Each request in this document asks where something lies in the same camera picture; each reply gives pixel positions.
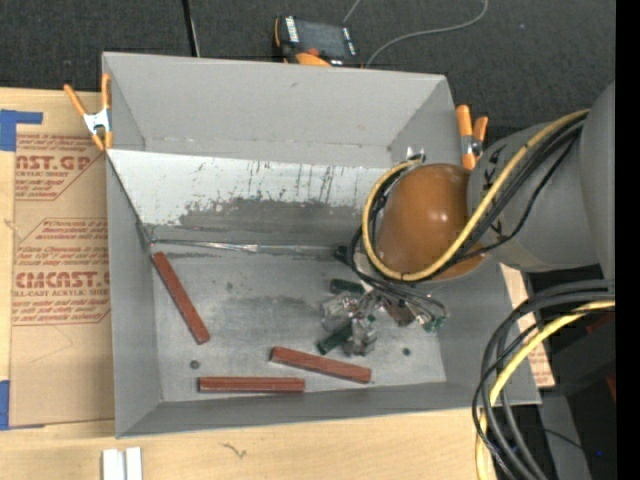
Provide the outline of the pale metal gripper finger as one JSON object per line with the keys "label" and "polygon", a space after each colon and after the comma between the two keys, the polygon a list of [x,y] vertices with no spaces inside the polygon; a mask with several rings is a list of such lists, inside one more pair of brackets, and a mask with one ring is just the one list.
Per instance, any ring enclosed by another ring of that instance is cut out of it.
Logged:
{"label": "pale metal gripper finger", "polygon": [[336,331],[345,326],[358,309],[358,298],[351,294],[339,294],[321,305],[321,323],[327,331]]}
{"label": "pale metal gripper finger", "polygon": [[342,348],[348,356],[366,356],[375,349],[378,339],[375,320],[369,317],[353,318],[347,329],[350,334]]}

